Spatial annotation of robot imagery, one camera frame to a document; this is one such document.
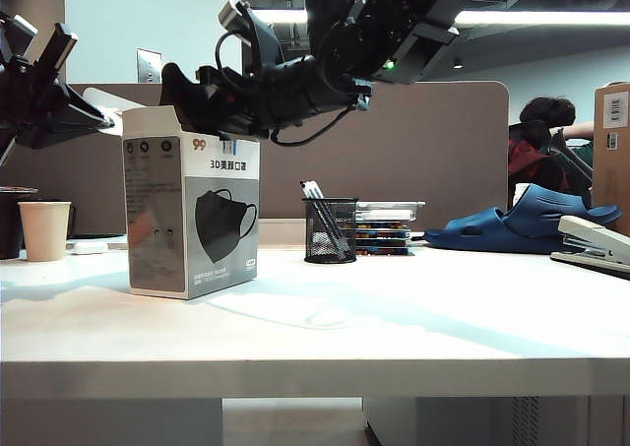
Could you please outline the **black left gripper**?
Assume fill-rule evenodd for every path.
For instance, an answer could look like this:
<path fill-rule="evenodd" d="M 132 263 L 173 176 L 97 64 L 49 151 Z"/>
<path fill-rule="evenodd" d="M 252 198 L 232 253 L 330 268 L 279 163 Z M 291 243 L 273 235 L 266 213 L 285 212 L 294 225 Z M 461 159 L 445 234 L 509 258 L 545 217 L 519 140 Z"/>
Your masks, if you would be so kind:
<path fill-rule="evenodd" d="M 112 128 L 114 122 L 58 79 L 59 71 L 78 41 L 65 24 L 55 23 L 54 32 L 39 58 L 21 74 L 19 102 L 40 102 L 52 87 L 52 114 L 19 127 L 17 144 L 40 150 L 62 142 Z"/>

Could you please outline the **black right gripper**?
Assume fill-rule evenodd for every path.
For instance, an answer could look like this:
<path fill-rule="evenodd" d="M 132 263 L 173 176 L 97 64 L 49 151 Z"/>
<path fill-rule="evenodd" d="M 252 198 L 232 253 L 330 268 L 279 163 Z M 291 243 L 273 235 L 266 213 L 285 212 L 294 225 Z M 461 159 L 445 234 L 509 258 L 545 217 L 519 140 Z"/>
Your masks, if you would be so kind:
<path fill-rule="evenodd" d="M 368 107 L 368 80 L 324 70 L 312 55 L 242 76 L 228 67 L 217 70 L 217 87 L 191 82 L 177 64 L 161 70 L 160 105 L 172 105 L 184 131 L 222 132 L 254 139 L 276 139 L 282 129 L 337 110 L 338 122 Z"/>

